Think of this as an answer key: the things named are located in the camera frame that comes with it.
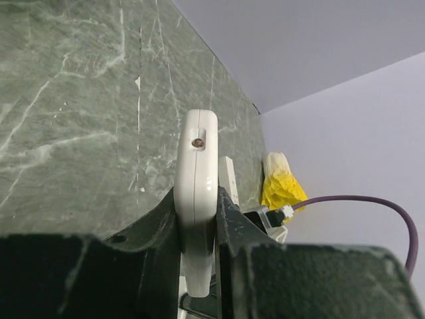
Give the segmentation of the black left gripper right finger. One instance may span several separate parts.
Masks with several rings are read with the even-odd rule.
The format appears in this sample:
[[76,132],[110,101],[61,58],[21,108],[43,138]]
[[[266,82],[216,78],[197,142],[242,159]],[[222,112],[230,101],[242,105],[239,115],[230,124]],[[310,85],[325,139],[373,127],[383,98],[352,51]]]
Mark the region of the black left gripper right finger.
[[423,318],[409,276],[388,250],[280,244],[218,191],[219,318]]

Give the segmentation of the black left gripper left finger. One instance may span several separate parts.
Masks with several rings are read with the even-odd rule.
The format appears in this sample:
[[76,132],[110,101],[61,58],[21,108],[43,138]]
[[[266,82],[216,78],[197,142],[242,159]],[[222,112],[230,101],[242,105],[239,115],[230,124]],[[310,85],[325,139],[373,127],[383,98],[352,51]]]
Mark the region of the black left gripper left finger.
[[1,237],[2,318],[176,318],[180,248],[173,194],[107,239]]

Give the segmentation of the white red remote control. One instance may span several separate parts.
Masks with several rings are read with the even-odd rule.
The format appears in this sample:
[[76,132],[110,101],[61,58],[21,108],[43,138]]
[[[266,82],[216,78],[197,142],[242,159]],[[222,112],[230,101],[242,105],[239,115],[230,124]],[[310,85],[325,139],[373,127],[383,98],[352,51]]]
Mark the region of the white red remote control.
[[218,119],[190,110],[179,138],[173,198],[187,293],[209,295],[218,201]]

